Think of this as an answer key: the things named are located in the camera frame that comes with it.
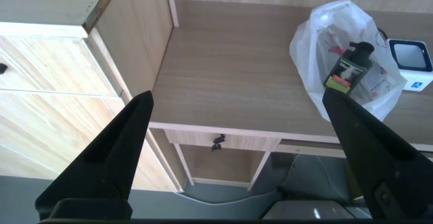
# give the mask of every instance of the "bottle label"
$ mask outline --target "bottle label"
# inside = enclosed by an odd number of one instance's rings
[[[352,62],[341,58],[328,77],[325,86],[348,93],[352,84],[362,75],[363,69]]]

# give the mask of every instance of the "bottle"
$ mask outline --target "bottle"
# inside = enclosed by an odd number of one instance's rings
[[[337,89],[345,94],[349,94],[373,66],[373,62],[369,59],[374,51],[372,44],[350,42],[349,45],[355,50],[347,49],[338,58],[336,65],[323,82],[326,87]]]

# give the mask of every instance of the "drawer handle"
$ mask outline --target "drawer handle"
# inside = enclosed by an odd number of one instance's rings
[[[214,139],[214,145],[212,145],[212,147],[210,148],[212,150],[212,152],[214,152],[215,150],[221,150],[221,144],[225,141],[225,135],[222,134],[220,137],[217,137],[216,139]]]
[[[7,65],[0,63],[0,74],[4,74],[6,72]]]

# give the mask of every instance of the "white plastic bag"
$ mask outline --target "white plastic bag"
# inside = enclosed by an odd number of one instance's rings
[[[290,43],[290,55],[302,78],[306,92],[320,115],[329,121],[322,97],[323,82],[349,42],[365,41],[375,50],[373,67],[350,96],[379,120],[396,105],[406,80],[378,32],[374,20],[352,1],[335,1],[315,8],[301,24]]]

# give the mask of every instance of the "desk surface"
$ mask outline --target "desk surface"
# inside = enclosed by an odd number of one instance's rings
[[[150,127],[338,142],[289,55],[296,28],[310,11],[188,1],[184,24],[173,30],[154,87]],[[428,32],[433,15],[371,15],[389,37],[425,41],[433,50],[433,30]],[[385,123],[428,148],[431,105],[433,86],[421,93],[404,91]]]

